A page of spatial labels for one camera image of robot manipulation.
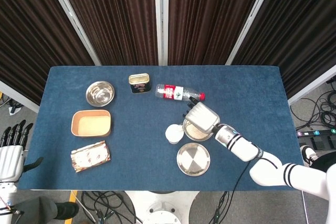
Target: plastic bottle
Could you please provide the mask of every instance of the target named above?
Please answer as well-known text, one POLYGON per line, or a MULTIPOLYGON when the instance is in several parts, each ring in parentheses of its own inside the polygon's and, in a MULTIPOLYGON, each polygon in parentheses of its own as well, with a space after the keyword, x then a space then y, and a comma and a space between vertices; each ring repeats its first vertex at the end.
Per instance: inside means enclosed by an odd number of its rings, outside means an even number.
POLYGON ((155 89, 155 96, 179 101, 189 101, 189 97, 196 98, 199 101, 205 100, 205 93, 199 93, 190 88, 167 84, 158 84, 155 89))

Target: blue tablecloth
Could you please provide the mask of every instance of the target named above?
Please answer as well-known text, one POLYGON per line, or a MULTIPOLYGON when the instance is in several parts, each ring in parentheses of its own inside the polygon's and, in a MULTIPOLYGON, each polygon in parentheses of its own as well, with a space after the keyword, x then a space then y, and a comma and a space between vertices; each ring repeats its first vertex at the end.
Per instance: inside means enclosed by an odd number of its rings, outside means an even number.
MULTIPOLYGON (((183 174, 176 163, 179 148, 165 138, 166 128, 182 123, 186 102, 155 97, 158 83, 205 92, 205 104, 226 123, 283 164, 302 164, 295 128, 278 67, 272 66, 103 66, 53 67, 50 70, 26 163, 43 156, 42 164, 24 173, 20 189, 83 190, 232 190, 246 163, 214 138, 203 142, 211 156, 208 171, 199 177, 183 174), (148 73, 152 90, 133 94, 128 76, 148 73), (87 87, 99 80, 115 88, 113 101, 103 107, 112 116, 107 137, 76 137, 71 119, 86 102, 87 87), (75 173, 70 153, 106 140, 112 160, 75 173)), ((288 189, 261 187, 246 173, 238 190, 288 189)))

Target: black tin can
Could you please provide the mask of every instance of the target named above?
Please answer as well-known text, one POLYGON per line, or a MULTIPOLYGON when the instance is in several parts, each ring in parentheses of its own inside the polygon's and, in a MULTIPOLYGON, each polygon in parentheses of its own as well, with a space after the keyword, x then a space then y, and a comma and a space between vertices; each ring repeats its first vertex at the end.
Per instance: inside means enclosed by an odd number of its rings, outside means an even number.
POLYGON ((147 73, 133 74, 128 77, 128 82, 134 94, 145 93, 151 90, 150 78, 147 73))

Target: wrapper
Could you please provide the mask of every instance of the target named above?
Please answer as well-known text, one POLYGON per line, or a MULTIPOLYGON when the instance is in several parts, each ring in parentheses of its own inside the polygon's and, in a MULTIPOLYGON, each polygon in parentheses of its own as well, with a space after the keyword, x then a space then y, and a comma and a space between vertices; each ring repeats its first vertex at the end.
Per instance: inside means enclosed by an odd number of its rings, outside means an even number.
POLYGON ((72 166, 76 173, 109 160, 111 160, 111 156, 105 141, 71 151, 72 166))

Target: dark brown curtain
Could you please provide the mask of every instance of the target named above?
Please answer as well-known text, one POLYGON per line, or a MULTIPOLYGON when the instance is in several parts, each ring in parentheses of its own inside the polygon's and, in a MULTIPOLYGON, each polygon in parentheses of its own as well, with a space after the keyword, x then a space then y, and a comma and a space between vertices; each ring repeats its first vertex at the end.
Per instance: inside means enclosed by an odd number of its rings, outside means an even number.
POLYGON ((0 80, 39 104, 50 67, 93 62, 57 0, 0 0, 0 80))
POLYGON ((103 65, 157 65, 155 0, 70 0, 103 65))
POLYGON ((233 64, 280 67, 290 98, 336 64, 336 0, 265 0, 233 64))
POLYGON ((170 0, 169 65, 225 64, 255 0, 170 0))

